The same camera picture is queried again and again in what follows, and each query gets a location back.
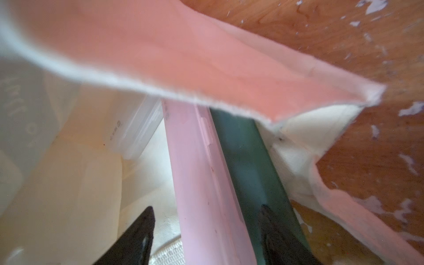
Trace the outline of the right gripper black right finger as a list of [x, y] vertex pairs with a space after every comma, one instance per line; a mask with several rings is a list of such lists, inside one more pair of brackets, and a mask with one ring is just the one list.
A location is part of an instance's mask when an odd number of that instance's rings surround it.
[[261, 231], [261, 245], [267, 265], [320, 265], [321, 262], [295, 235], [278, 220], [278, 216], [262, 205], [258, 222]]

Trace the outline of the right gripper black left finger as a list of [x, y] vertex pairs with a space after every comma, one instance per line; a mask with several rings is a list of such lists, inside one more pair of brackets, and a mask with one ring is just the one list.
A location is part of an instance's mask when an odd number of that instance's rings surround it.
[[154, 228], [153, 207], [148, 206], [94, 265], [147, 265]]

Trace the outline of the green edged case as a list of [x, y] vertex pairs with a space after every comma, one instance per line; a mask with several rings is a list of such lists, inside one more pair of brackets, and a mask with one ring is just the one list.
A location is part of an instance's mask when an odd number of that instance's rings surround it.
[[219, 110], [211, 115], [257, 264], [266, 265], [258, 222], [264, 204], [311, 251], [255, 122]]

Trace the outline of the pink translucent pencil case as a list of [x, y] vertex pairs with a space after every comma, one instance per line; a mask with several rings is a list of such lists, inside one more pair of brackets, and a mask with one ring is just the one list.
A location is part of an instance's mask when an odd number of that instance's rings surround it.
[[186, 264], [256, 264], [210, 110], [164, 100], [163, 112]]

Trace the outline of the white printed canvas tote bag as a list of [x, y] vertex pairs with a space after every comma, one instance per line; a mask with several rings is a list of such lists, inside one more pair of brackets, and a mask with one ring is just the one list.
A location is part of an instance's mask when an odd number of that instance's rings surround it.
[[306, 124], [328, 109], [373, 107], [386, 87], [180, 1], [2, 1], [1, 40], [69, 79], [196, 103], [286, 130], [304, 157], [282, 167], [289, 197], [339, 223], [389, 265], [424, 257], [347, 193], [324, 185], [315, 164], [329, 147]]

